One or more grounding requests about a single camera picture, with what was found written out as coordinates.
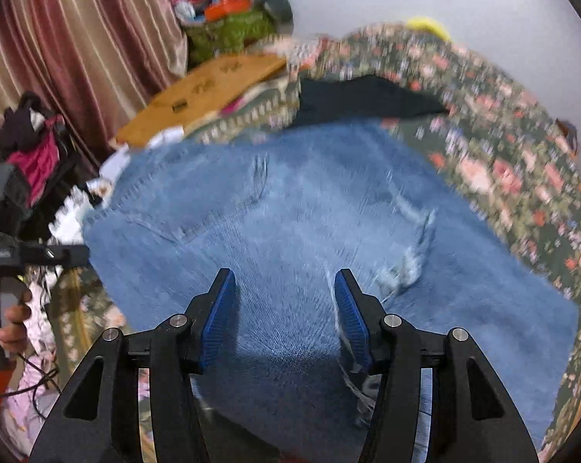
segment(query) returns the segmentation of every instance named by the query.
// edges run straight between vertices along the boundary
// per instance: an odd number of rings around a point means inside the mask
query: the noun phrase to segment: blue denim
[[[350,463],[365,438],[353,423],[362,392],[340,365],[332,286],[341,268],[417,328],[468,329],[537,446],[551,422],[576,305],[374,123],[289,130],[256,146],[187,140],[144,152],[110,207],[86,219],[84,238],[138,331],[183,312],[218,268],[234,270],[239,304],[197,386],[222,415],[282,451]],[[416,461],[429,427],[424,378]]]

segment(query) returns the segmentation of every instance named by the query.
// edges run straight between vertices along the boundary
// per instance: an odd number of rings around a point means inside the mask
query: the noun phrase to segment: metal screw
[[[453,329],[453,337],[458,341],[466,341],[468,339],[468,332],[461,327]]]
[[[399,327],[402,325],[402,319],[399,318],[397,315],[385,315],[385,323],[389,327]]]
[[[183,327],[187,323],[187,317],[182,314],[172,315],[170,323],[173,327]]]
[[[112,341],[115,340],[117,336],[119,336],[119,329],[117,329],[117,327],[111,327],[110,329],[106,329],[101,337],[104,338],[104,341]]]

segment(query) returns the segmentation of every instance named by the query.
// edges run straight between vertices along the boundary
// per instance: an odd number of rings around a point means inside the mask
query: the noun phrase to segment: green patterned fabric
[[[262,10],[230,14],[202,26],[184,27],[190,39],[191,68],[219,54],[238,54],[247,46],[276,32],[273,22]]]

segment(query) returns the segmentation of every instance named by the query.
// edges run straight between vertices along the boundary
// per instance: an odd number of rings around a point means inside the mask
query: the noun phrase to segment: white wall
[[[295,35],[341,36],[378,21],[430,16],[534,91],[581,143],[581,20],[568,0],[290,0]],[[581,172],[581,154],[579,156]]]

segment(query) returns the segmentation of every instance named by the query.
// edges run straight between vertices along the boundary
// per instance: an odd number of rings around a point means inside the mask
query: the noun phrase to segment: red striped curtain
[[[6,107],[34,91],[103,158],[186,64],[169,0],[1,0],[0,126]]]

